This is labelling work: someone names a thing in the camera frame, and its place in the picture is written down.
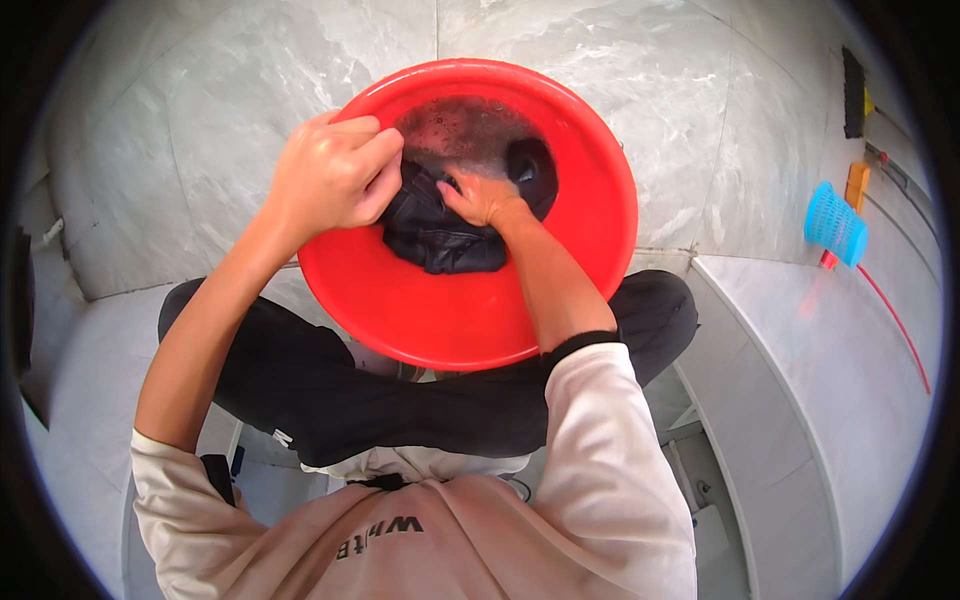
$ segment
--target black brush head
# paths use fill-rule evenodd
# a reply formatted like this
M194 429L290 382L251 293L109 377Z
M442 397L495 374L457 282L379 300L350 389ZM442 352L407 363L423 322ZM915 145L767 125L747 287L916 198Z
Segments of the black brush head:
M843 133L847 139L863 137L863 122L866 118L863 114L863 90L866 79L863 65L846 46L843 49L843 77Z

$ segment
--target black jeans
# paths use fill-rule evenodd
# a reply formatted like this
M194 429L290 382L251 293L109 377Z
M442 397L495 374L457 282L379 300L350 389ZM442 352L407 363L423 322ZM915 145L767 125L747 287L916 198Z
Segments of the black jeans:
M202 282L187 281L167 295L161 340ZM665 271L626 277L610 307L641 386L680 356L697 328L689 288ZM374 446L499 458L546 444L548 375L538 357L431 383L376 375L354 368L331 329L258 298L240 323L213 401L260 431L292 438L289 447L310 467Z

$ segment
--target hand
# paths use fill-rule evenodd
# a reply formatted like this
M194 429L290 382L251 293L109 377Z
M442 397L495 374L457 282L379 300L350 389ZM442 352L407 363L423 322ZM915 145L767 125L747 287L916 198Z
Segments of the hand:
M520 198L514 183L506 178L494 179L465 173L454 166L447 167L446 172L457 181L463 195L444 181L437 181L437 188L444 196L446 205L473 226L481 228L492 225L496 228L512 213L530 212L530 206Z
M400 132L381 131L373 116L329 125L336 113L297 127L264 203L301 245L328 229L370 225L400 189Z

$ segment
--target left hand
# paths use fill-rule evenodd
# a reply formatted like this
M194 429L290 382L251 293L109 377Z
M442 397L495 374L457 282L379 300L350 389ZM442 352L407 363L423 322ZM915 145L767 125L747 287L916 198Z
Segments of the left hand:
M399 191L403 136L373 116L330 125L337 111L301 124L287 141L263 211L303 245L335 228L379 218Z

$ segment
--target soapy water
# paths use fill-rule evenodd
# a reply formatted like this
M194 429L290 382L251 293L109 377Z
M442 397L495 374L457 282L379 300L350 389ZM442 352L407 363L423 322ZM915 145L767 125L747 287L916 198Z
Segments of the soapy water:
M435 178L453 164L488 177L506 177L511 142L541 138L517 110L481 96L437 98L411 108L396 121L405 140L403 157Z

